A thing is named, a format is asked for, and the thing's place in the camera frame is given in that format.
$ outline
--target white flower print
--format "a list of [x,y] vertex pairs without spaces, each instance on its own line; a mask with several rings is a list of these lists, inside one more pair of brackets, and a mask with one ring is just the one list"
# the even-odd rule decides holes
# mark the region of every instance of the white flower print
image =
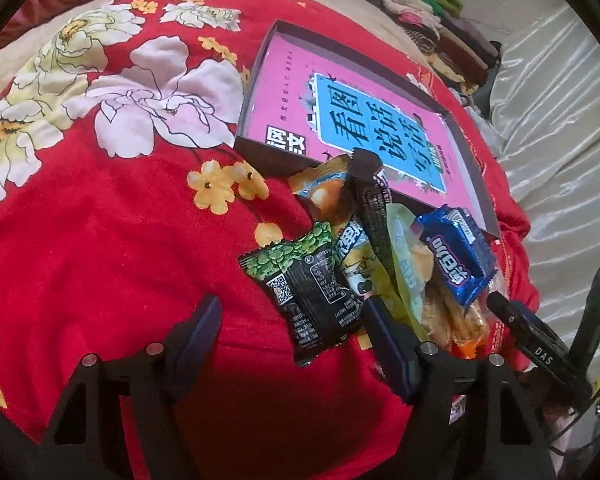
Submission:
[[187,27],[202,28],[211,25],[213,28],[220,27],[232,32],[240,32],[240,10],[220,9],[209,7],[193,2],[182,2],[181,4],[167,4],[165,13],[160,18],[161,23],[178,22]]
[[61,128],[70,125],[66,115],[48,110],[45,102],[29,99],[11,105],[7,99],[0,101],[0,200],[7,195],[6,181],[23,186],[42,166],[36,150],[57,144],[63,138]]
[[229,61],[205,59],[187,71],[187,45],[166,36],[147,41],[129,57],[131,68],[100,76],[85,95],[64,104],[74,119],[100,104],[96,136],[109,156],[149,155],[154,132],[188,148],[234,144],[227,123],[238,121],[242,80]]
[[109,5],[76,16],[16,74],[14,85],[23,89],[37,83],[38,94],[58,95],[87,72],[107,66],[104,46],[122,43],[140,32],[144,18],[130,12],[131,4]]

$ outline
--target red blanket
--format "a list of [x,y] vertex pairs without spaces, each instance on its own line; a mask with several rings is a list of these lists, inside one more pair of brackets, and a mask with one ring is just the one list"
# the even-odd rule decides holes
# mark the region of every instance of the red blanket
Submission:
[[83,355],[133,354],[212,293],[219,343],[177,408],[205,478],[345,479],[395,451],[410,409],[376,380],[372,352],[352,340],[296,367],[285,323],[236,261],[310,227],[285,182],[228,147],[277,19],[411,73],[452,111],[500,220],[510,296],[538,306],[529,224],[429,70],[311,0],[117,0],[63,27],[0,101],[0,405],[31,437]]

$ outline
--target snack wrapper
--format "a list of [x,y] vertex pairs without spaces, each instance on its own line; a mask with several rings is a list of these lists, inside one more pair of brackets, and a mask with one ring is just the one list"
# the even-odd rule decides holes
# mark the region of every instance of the snack wrapper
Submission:
[[443,205],[416,219],[420,240],[427,244],[455,300],[465,308],[496,274],[496,258],[472,216]]
[[490,334],[490,325],[480,305],[480,297],[463,309],[444,284],[438,285],[438,292],[448,312],[452,341],[458,346],[462,357],[475,358],[477,348],[487,343]]
[[420,340],[427,340],[423,326],[425,283],[433,271],[433,255],[411,231],[415,215],[402,204],[387,204],[387,227],[394,257],[398,293],[408,323]]
[[363,299],[377,294],[394,319],[408,317],[408,311],[376,256],[357,214],[338,233],[334,256],[336,265],[353,292]]
[[384,166],[378,154],[355,149],[349,164],[360,216],[374,253],[385,268],[391,284],[397,290],[394,256],[386,224],[386,205],[391,203],[391,191],[384,176]]
[[402,300],[377,257],[362,220],[355,214],[358,205],[349,185],[350,162],[349,155],[344,154],[316,168],[302,170],[287,179],[289,187],[307,200],[315,219],[331,224],[336,240],[336,267],[351,290],[363,299],[378,294],[392,316],[406,318]]
[[263,284],[285,317],[300,367],[336,346],[361,325],[362,300],[335,277],[333,237],[328,222],[318,222],[297,240],[238,258],[249,276]]
[[440,348],[451,350],[451,323],[445,302],[435,286],[427,283],[422,305],[422,327],[430,341]]

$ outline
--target blue cookie wrapper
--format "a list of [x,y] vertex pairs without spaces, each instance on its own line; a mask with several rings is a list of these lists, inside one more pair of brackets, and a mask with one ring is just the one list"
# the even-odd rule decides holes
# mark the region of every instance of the blue cookie wrapper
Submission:
[[414,227],[466,314],[496,274],[496,257],[482,231],[468,211],[448,205],[417,217]]

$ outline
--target white satin sheet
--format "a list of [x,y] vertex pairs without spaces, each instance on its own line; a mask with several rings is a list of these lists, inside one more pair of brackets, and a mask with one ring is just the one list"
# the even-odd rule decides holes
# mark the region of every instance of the white satin sheet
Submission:
[[[491,108],[498,161],[531,221],[538,314],[570,344],[600,267],[600,46],[570,6],[504,47]],[[590,374],[600,378],[600,348]]]

